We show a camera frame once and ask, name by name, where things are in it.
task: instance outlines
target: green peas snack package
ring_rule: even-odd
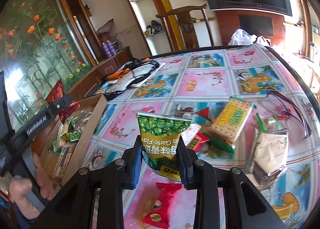
[[[191,120],[147,112],[138,112],[137,118],[146,164],[156,174],[180,181],[176,149]]]

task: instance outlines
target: chair backrest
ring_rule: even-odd
[[[209,33],[211,46],[214,46],[212,32],[211,32],[211,29],[209,26],[208,17],[207,17],[207,14],[205,13],[205,10],[204,10],[207,7],[208,7],[207,4],[204,4],[202,6],[184,6],[184,7],[172,9],[162,15],[156,15],[157,18],[161,18],[164,22],[164,26],[166,28],[167,36],[169,38],[169,42],[170,42],[171,47],[173,47],[173,45],[172,45],[172,38],[173,37],[170,35],[170,33],[168,31],[168,25],[167,25],[168,16],[171,16],[171,15],[177,16],[178,24],[181,28],[181,32],[182,32],[182,36],[184,39],[186,49],[192,49],[192,48],[199,47],[198,39],[196,36],[196,31],[195,31],[195,28],[194,28],[194,25],[193,25],[193,22],[192,22],[192,19],[190,16],[190,12],[193,10],[201,10],[203,17],[204,17],[205,24],[207,26],[208,33]]]

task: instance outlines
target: red packaging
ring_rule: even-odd
[[[201,149],[202,145],[209,140],[210,139],[208,137],[198,132],[196,136],[189,142],[186,148],[193,149],[195,152],[198,152]]]
[[[47,103],[53,103],[54,101],[59,100],[64,96],[63,83],[60,80],[57,81],[55,86],[49,92],[47,98],[45,99]],[[59,112],[59,118],[61,122],[64,124],[67,118],[71,116],[73,112],[75,112],[80,107],[79,103],[72,101],[66,108],[64,108],[61,112]]]
[[[162,189],[152,211],[147,214],[142,222],[155,227],[167,229],[170,224],[170,209],[174,196],[181,189],[182,184],[156,183]]]

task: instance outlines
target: wooden cabinet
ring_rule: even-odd
[[[97,67],[93,68],[81,80],[75,83],[69,90],[69,93],[73,95],[75,101],[83,99],[96,85],[100,84],[102,76],[111,74],[120,65],[128,62],[132,58],[129,47],[125,47],[114,57],[100,62]]]

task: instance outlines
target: pink tablecloth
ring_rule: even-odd
[[[166,65],[155,77],[142,88],[129,89],[108,103],[87,149],[83,166],[88,166],[91,170],[103,168],[120,158],[125,149],[132,147],[139,134],[136,120],[139,110],[183,116],[192,118],[195,123],[205,124],[217,117],[230,96],[237,96],[253,101],[257,109],[246,123],[245,132],[241,134],[235,154],[230,155],[204,146],[198,157],[218,168],[244,168],[252,145],[255,125],[253,116],[256,112],[263,117],[271,115],[263,101],[266,96],[264,88],[273,87],[293,100],[313,131],[304,141],[296,141],[295,136],[289,134],[289,169],[271,188],[262,191],[272,206],[284,206],[282,199],[285,193],[297,198],[299,208],[288,209],[288,219],[284,220],[284,223],[292,228],[299,228],[320,195],[320,125],[310,101],[294,77],[260,45],[184,53],[156,60],[165,62]],[[242,85],[249,78],[256,83],[250,89]],[[196,83],[192,91],[188,89],[191,83]],[[286,124],[285,117],[280,116],[279,119],[283,119],[282,124]],[[301,127],[297,127],[296,132],[302,132]],[[151,210],[151,205],[159,194],[155,182],[171,181],[152,173],[144,164],[137,189],[123,193],[126,229],[142,228],[141,220]],[[221,228],[224,228],[222,199],[220,195]],[[174,199],[169,228],[192,228],[195,203],[196,192],[182,189]]]

